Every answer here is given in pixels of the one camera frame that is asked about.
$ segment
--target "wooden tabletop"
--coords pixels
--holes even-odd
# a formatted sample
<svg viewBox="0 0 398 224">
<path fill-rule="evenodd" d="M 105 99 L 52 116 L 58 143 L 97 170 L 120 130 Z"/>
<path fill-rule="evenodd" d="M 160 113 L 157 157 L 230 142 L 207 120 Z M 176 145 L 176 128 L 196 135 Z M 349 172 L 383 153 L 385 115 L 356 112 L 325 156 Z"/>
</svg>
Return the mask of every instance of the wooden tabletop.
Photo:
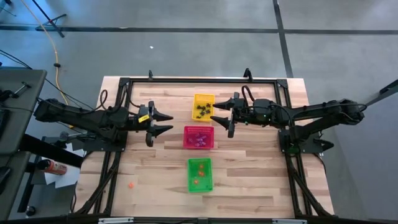
<svg viewBox="0 0 398 224">
<path fill-rule="evenodd" d="M 106 105 L 113 106 L 120 77 L 104 77 L 102 88 L 108 90 Z M 308 104 L 304 80 L 287 79 L 293 107 Z M 174 125 L 161 134 L 154 147 L 145 144 L 145 132 L 130 132 L 122 153 L 114 193 L 112 216 L 142 217 L 230 217 L 291 218 L 294 216 L 284 156 L 280 153 L 277 129 L 237 124 L 234 138 L 227 138 L 225 128 L 215 122 L 193 121 L 195 93 L 210 93 L 216 102 L 226 101 L 242 84 L 225 83 L 135 83 L 132 101 L 155 101 L 159 112 L 174 117 L 159 125 Z M 275 101 L 274 89 L 267 84 L 248 84 L 255 98 Z M 230 116 L 215 108 L 215 116 Z M 188 150 L 182 147 L 186 125 L 215 127 L 212 150 Z M 94 152 L 84 162 L 76 188 L 78 210 L 98 185 L 104 153 Z M 214 189 L 190 194 L 187 189 L 187 159 L 209 157 L 213 166 Z M 308 188 L 333 213 L 325 172 L 311 154 L 303 155 Z M 108 189 L 105 190 L 103 206 Z M 304 211 L 302 193 L 298 190 Z"/>
</svg>

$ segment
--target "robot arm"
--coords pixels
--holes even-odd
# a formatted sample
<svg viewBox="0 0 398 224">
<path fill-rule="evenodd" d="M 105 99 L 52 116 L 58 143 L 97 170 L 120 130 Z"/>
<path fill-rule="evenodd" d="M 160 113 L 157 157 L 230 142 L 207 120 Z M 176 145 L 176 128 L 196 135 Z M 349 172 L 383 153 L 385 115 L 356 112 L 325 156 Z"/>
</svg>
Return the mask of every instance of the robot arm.
<svg viewBox="0 0 398 224">
<path fill-rule="evenodd" d="M 233 138 L 236 123 L 273 126 L 281 129 L 289 126 L 289 140 L 292 143 L 304 141 L 321 130 L 338 124 L 355 125 L 363 118 L 362 109 L 357 102 L 351 100 L 329 101 L 318 105 L 288 108 L 267 99 L 254 99 L 253 105 L 248 106 L 246 97 L 240 98 L 235 92 L 233 98 L 213 106 L 222 110 L 231 110 L 231 118 L 212 116 L 228 130 L 228 137 Z M 294 125 L 294 121 L 319 118 L 304 126 Z"/>
<path fill-rule="evenodd" d="M 153 101 L 148 107 L 140 105 L 138 114 L 119 106 L 106 110 L 89 111 L 67 106 L 56 99 L 47 99 L 39 103 L 34 116 L 42 122 L 63 122 L 85 129 L 106 142 L 116 142 L 123 131 L 147 131 L 146 143 L 153 146 L 153 139 L 173 126 L 158 126 L 154 121 L 167 121 L 173 117 L 158 112 Z"/>
</svg>

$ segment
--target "gray floor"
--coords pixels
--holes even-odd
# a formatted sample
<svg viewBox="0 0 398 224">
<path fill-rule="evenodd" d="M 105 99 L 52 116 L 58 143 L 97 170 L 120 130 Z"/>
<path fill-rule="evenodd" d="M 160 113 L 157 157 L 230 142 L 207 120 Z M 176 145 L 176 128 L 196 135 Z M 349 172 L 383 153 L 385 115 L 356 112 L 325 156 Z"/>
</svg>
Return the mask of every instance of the gray floor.
<svg viewBox="0 0 398 224">
<path fill-rule="evenodd" d="M 38 2 L 50 17 L 67 13 L 58 22 L 66 26 L 277 28 L 272 0 Z M 286 29 L 398 29 L 398 1 L 280 0 L 279 4 Z M 0 22 L 35 24 L 19 1 L 6 9 L 17 17 L 2 12 Z M 64 91 L 91 106 L 105 75 L 147 75 L 151 69 L 154 75 L 240 77 L 249 67 L 256 77 L 286 77 L 278 34 L 66 32 L 64 39 L 50 35 L 62 64 Z M 305 79 L 311 103 L 342 98 L 363 103 L 397 78 L 398 35 L 289 34 L 286 39 L 294 77 Z M 46 69 L 54 81 L 54 53 L 44 33 L 2 30 L 0 43 L 0 49 L 31 67 Z M 16 65 L 0 60 L 6 66 Z M 61 100 L 48 84 L 41 97 Z M 34 120 L 27 130 L 38 138 L 60 131 L 66 128 Z M 334 130 L 325 135 L 335 138 Z M 356 195 L 348 161 L 336 145 L 325 154 L 335 212 L 346 218 L 369 218 Z M 73 187 L 35 187 L 30 204 L 38 206 L 37 217 L 61 215 L 68 212 L 72 191 Z"/>
</svg>

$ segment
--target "spray can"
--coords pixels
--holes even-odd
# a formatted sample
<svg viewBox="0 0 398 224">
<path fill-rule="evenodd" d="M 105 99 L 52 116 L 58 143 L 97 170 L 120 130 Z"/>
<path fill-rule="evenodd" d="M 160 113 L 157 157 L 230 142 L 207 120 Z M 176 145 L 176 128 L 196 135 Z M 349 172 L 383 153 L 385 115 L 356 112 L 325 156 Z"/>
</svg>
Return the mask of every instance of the spray can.
<svg viewBox="0 0 398 224">
<path fill-rule="evenodd" d="M 37 168 L 43 172 L 55 175 L 63 175 L 67 173 L 68 167 L 60 162 L 55 162 L 50 159 L 43 159 L 37 163 Z"/>
</svg>

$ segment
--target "yellow cable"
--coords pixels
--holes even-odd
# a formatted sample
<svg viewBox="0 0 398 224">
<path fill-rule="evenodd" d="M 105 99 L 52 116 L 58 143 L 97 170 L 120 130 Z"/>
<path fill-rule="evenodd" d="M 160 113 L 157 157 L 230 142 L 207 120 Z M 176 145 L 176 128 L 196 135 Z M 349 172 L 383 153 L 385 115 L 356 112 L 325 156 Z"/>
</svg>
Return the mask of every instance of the yellow cable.
<svg viewBox="0 0 398 224">
<path fill-rule="evenodd" d="M 47 30 L 45 29 L 45 27 L 43 26 L 43 24 L 39 21 L 39 19 L 36 17 L 36 15 L 32 12 L 32 10 L 30 10 L 29 6 L 25 3 L 24 0 L 21 0 L 21 2 L 23 3 L 23 5 L 25 5 L 25 7 L 27 8 L 27 10 L 29 10 L 29 12 L 32 14 L 32 16 L 35 18 L 35 20 L 37 21 L 37 23 L 40 24 L 40 26 L 42 27 L 42 29 L 45 32 L 45 35 L 47 35 L 47 37 L 49 38 L 52 48 L 54 49 L 54 53 L 55 53 L 55 63 L 58 63 L 58 52 L 57 52 L 57 48 L 55 47 L 55 43 L 52 40 L 50 34 L 47 32 Z M 67 97 L 62 93 L 62 89 L 58 83 L 58 67 L 55 67 L 55 84 L 57 85 L 57 88 L 60 89 L 60 93 L 61 96 L 63 98 L 63 100 L 65 100 L 65 104 L 69 105 L 68 99 Z"/>
</svg>

